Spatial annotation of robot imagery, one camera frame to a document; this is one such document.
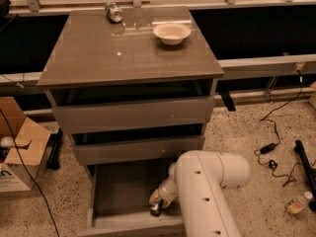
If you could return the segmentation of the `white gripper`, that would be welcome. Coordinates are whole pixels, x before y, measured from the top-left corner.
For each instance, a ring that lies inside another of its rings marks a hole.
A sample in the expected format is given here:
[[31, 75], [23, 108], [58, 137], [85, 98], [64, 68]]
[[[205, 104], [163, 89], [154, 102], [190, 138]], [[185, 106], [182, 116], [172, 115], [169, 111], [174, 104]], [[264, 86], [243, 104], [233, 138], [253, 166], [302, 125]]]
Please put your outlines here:
[[175, 181], [168, 177], [150, 196], [149, 204], [154, 208], [165, 209], [177, 198]]

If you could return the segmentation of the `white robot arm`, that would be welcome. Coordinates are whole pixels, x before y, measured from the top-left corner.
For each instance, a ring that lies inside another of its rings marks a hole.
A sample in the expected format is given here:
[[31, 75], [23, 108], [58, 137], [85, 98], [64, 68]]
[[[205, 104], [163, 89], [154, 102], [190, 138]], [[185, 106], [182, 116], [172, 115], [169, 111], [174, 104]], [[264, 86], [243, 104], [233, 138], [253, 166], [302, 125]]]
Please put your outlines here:
[[150, 213], [158, 216], [177, 200], [187, 237], [241, 237], [222, 191], [245, 187], [250, 173], [248, 161], [238, 154], [188, 151], [151, 195]]

